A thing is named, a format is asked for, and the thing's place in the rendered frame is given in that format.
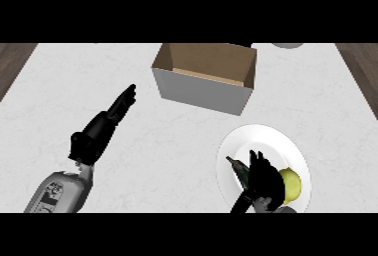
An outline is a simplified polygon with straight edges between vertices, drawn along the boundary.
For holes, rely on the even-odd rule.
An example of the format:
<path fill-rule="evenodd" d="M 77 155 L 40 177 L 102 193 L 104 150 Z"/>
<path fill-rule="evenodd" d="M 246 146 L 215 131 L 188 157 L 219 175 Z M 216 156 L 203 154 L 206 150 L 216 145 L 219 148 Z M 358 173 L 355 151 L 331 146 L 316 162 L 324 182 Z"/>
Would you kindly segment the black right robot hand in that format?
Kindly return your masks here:
<path fill-rule="evenodd" d="M 250 151 L 247 167 L 250 169 L 249 189 L 243 189 L 232 206 L 232 213 L 246 213 L 250 208 L 254 208 L 253 202 L 259 197 L 272 198 L 272 208 L 282 206 L 285 200 L 284 179 L 262 152 Z"/>

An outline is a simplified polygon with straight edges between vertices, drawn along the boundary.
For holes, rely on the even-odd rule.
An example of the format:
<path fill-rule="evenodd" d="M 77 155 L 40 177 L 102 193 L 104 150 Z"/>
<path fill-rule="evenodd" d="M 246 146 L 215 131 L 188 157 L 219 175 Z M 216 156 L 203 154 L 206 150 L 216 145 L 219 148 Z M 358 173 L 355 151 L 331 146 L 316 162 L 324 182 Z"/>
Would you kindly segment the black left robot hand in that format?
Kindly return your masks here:
<path fill-rule="evenodd" d="M 82 132 L 71 135 L 68 158 L 92 166 L 108 147 L 116 128 L 136 102 L 136 85 L 132 84 L 117 97 L 110 109 L 101 111 Z"/>

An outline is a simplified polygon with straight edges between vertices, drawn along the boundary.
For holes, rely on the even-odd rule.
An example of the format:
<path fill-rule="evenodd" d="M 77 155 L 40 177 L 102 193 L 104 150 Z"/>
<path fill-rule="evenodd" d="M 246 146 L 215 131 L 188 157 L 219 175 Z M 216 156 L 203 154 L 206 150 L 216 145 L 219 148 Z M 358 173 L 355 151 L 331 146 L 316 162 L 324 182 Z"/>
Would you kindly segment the dark eggplant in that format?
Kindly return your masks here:
<path fill-rule="evenodd" d="M 231 162 L 234 172 L 237 174 L 243 189 L 249 189 L 249 178 L 250 178 L 250 169 L 247 165 L 240 161 L 226 157 L 228 161 Z"/>

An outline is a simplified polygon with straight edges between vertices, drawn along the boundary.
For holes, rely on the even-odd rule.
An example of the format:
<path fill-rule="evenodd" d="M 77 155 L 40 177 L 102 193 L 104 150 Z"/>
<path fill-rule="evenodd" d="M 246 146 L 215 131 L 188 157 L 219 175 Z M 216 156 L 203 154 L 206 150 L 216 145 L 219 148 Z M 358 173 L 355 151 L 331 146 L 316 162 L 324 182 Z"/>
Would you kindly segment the white plate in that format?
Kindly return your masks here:
<path fill-rule="evenodd" d="M 250 151 L 262 152 L 278 170 L 291 168 L 302 179 L 302 193 L 288 206 L 305 213 L 311 203 L 312 180 L 308 162 L 290 138 L 272 127 L 253 124 L 237 128 L 226 136 L 218 153 L 218 182 L 225 201 L 234 205 L 243 185 L 226 157 L 250 165 Z"/>

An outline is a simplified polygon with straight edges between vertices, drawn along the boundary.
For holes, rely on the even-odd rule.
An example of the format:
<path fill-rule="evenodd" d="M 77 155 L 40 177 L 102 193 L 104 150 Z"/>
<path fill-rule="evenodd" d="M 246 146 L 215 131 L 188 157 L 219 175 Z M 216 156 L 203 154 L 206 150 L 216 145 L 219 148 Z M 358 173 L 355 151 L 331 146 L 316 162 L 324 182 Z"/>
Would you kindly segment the cardboard box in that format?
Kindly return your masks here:
<path fill-rule="evenodd" d="M 257 50 L 226 43 L 164 43 L 153 73 L 167 100 L 240 116 L 254 90 Z"/>

